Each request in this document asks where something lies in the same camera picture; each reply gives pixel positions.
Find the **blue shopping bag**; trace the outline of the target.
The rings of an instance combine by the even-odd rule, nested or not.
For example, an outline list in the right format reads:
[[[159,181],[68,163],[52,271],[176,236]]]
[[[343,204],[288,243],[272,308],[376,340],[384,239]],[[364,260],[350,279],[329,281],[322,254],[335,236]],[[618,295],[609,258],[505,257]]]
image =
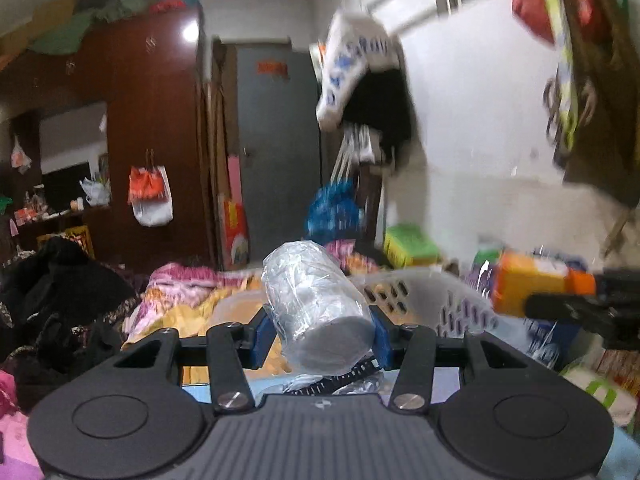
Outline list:
[[[533,255],[562,262],[572,270],[589,271],[587,263],[582,257],[557,252],[546,246],[535,248]],[[531,358],[552,368],[552,370],[557,370],[561,365],[567,363],[570,347],[574,344],[579,333],[577,325],[526,318],[524,326],[528,335],[526,353]]]

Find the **clear plastic basket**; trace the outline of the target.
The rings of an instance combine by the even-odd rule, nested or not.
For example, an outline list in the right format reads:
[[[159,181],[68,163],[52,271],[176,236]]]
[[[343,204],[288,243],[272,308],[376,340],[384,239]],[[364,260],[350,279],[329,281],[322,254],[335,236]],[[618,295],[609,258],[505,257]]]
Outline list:
[[[369,308],[379,307],[396,324],[420,324],[454,338],[501,328],[488,300],[447,272],[409,268],[348,279]]]

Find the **red wooden wardrobe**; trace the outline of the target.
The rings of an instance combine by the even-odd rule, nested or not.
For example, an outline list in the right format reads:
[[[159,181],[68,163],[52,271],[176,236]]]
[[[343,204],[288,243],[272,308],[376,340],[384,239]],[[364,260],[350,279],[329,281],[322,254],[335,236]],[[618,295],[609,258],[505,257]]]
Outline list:
[[[83,224],[100,261],[149,272],[171,261],[212,261],[208,174],[202,125],[203,17],[185,8],[96,26],[71,55],[24,52],[1,73],[1,123],[32,159],[32,169],[3,170],[17,200],[36,184],[77,200],[63,170],[106,169],[107,204],[66,211],[22,229],[33,245],[48,231]],[[142,226],[128,202],[130,170],[161,166],[172,217]]]

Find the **blue plastic bag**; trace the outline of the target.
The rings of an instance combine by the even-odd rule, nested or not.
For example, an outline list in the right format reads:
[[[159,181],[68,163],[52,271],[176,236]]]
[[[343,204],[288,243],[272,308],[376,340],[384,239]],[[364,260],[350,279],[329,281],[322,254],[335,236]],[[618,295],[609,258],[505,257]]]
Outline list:
[[[325,245],[346,235],[356,235],[362,227],[363,212],[355,202],[351,180],[329,183],[320,188],[309,206],[306,239]]]

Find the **orange bottle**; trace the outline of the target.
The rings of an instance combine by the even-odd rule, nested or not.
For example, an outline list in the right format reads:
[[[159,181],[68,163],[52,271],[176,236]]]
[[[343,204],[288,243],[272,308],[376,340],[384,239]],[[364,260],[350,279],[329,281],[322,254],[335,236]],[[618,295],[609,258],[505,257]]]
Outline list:
[[[570,268],[560,260],[504,252],[494,269],[491,303],[499,314],[524,318],[525,303],[535,294],[594,296],[593,274]]]

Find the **white jacket with blue letters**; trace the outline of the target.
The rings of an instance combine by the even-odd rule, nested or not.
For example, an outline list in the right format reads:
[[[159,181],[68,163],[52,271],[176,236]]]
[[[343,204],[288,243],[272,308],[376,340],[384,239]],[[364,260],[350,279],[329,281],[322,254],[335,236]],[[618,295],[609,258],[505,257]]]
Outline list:
[[[338,9],[326,36],[321,72],[321,96],[316,108],[318,126],[335,131],[357,84],[367,72],[400,66],[399,55],[385,28],[369,14]]]

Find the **black clothes pile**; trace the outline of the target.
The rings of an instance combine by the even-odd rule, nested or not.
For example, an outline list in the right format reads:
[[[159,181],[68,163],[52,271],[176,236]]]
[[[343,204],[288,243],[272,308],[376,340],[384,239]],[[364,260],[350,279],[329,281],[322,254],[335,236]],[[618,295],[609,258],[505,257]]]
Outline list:
[[[18,409],[32,411],[118,353],[139,302],[126,278],[63,237],[2,268],[1,369],[14,378]]]

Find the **black hanging garment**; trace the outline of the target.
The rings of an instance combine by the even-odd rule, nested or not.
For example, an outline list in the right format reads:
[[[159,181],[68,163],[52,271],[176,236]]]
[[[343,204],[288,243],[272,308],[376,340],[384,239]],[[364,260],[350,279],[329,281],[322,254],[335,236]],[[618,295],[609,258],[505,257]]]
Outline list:
[[[402,70],[368,70],[347,100],[343,120],[377,131],[386,159],[399,162],[412,136],[412,109]]]

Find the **green box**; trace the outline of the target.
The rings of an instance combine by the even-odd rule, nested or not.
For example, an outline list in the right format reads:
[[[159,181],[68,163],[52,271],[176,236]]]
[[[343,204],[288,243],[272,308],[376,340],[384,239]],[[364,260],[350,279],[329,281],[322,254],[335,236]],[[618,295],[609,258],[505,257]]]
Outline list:
[[[431,266],[440,263],[442,255],[420,226],[398,224],[385,230],[383,250],[395,269],[408,266]]]

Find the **brown hanging bag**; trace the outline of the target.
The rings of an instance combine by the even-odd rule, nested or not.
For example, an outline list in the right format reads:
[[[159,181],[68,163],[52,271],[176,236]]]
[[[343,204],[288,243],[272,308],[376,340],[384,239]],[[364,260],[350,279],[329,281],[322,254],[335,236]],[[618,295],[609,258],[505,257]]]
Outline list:
[[[560,62],[544,99],[553,162],[563,181],[639,205],[639,55],[616,0],[592,0],[605,38],[588,39],[579,0],[546,0]]]

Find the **toilet paper roll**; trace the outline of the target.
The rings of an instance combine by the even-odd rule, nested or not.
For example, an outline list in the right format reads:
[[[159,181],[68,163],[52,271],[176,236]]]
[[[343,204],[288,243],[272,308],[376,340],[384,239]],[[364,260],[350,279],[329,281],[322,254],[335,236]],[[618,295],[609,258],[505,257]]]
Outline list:
[[[287,242],[262,263],[267,311],[296,372],[337,376],[371,350],[374,323],[367,301],[320,245]]]

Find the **pink floral bedsheet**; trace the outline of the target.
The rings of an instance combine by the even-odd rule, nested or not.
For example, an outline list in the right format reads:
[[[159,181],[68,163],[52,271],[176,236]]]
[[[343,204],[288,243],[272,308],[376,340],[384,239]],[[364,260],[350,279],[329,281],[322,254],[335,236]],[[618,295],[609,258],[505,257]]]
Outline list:
[[[126,343],[165,327],[175,328],[181,337],[197,335],[221,300],[261,288],[257,271],[216,272],[208,266],[167,263],[151,274],[140,304],[126,318]]]

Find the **red white hanging bag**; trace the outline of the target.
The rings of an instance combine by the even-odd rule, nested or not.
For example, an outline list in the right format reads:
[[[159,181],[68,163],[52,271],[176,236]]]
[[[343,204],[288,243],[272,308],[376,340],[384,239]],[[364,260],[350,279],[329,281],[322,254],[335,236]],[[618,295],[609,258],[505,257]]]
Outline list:
[[[129,174],[128,204],[140,226],[167,226],[174,218],[174,207],[166,168],[132,167]]]

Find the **grey metal door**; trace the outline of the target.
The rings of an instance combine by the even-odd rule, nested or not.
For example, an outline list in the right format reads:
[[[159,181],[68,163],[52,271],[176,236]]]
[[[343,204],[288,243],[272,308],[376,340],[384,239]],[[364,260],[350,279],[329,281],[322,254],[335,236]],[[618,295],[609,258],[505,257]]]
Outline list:
[[[305,234],[308,206],[321,186],[317,101],[307,53],[239,47],[239,158],[253,261]]]

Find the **yellow blanket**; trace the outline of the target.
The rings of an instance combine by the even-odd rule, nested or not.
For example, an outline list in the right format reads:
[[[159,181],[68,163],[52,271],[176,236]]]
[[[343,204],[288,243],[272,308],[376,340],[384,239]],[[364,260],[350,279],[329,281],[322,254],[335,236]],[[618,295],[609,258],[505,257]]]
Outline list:
[[[161,328],[175,328],[181,338],[205,336],[209,328],[220,323],[248,323],[266,302],[262,283],[255,278],[245,280],[240,287],[221,287],[209,294],[196,306],[185,302],[174,302],[170,308],[168,296],[157,292],[146,292],[145,302],[126,319],[127,339],[122,350],[127,349]],[[292,372],[282,354],[282,344],[277,336],[260,370],[246,372],[249,380],[281,376]],[[208,382],[206,366],[183,367],[182,383],[187,386],[204,385]]]

